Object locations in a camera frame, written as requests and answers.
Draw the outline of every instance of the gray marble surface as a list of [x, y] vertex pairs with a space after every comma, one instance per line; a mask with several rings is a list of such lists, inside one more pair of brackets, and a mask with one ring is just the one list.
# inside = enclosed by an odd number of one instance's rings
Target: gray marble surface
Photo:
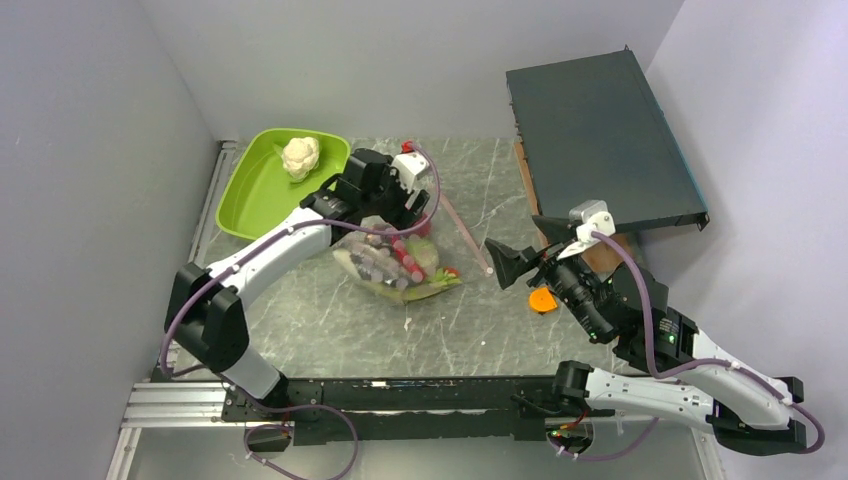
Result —
[[[400, 139], [350, 139], [353, 149], [391, 153]], [[538, 246], [512, 139], [419, 139], [434, 157], [442, 191], [477, 245], [489, 236], [514, 247]], [[217, 231], [198, 263], [223, 259], [247, 242]], [[247, 312], [252, 345], [288, 376], [383, 377], [552, 374], [574, 359], [621, 371], [610, 348], [591, 345], [564, 308], [530, 311], [530, 290], [502, 291], [486, 276], [444, 211], [433, 222], [442, 265], [463, 284], [396, 305], [357, 285], [330, 252], [299, 265]], [[193, 364], [181, 352], [180, 367]]]

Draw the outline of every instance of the orange object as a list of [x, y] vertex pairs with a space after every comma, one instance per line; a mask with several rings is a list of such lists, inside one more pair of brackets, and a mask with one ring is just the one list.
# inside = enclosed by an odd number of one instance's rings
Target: orange object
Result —
[[539, 314], [545, 314], [548, 312], [553, 312], [556, 310], [559, 305], [556, 303], [556, 298], [548, 290], [548, 287], [537, 288], [530, 294], [530, 298], [527, 300], [527, 303], [530, 304], [530, 308], [533, 309], [534, 312]]

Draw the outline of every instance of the dark gray shelf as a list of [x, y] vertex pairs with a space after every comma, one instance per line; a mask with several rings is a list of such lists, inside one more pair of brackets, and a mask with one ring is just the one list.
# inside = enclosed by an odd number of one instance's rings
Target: dark gray shelf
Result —
[[698, 224], [707, 206], [633, 52], [507, 72], [546, 216], [605, 200], [616, 230]]

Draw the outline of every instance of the black linear rail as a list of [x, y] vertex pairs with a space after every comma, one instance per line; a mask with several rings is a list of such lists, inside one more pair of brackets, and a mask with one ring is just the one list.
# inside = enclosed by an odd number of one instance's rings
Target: black linear rail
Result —
[[[291, 379], [292, 404], [323, 404], [345, 412], [363, 440], [402, 440], [512, 436], [544, 440], [545, 415], [519, 405], [518, 395], [557, 416], [575, 417], [572, 407], [559, 411], [551, 399], [553, 376], [437, 377], [388, 379]], [[230, 392], [225, 422], [279, 421], [283, 415], [255, 411], [241, 395]], [[610, 410], [590, 416], [611, 416]], [[350, 439], [344, 422], [317, 410], [298, 412], [297, 445], [322, 445]]]

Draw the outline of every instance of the plastic bag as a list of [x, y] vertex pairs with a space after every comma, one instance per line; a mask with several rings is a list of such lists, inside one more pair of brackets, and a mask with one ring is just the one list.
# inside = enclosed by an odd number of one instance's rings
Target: plastic bag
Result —
[[439, 267], [435, 244], [417, 235], [350, 234], [336, 245], [333, 257], [359, 284], [398, 303], [432, 297], [462, 283], [456, 270]]

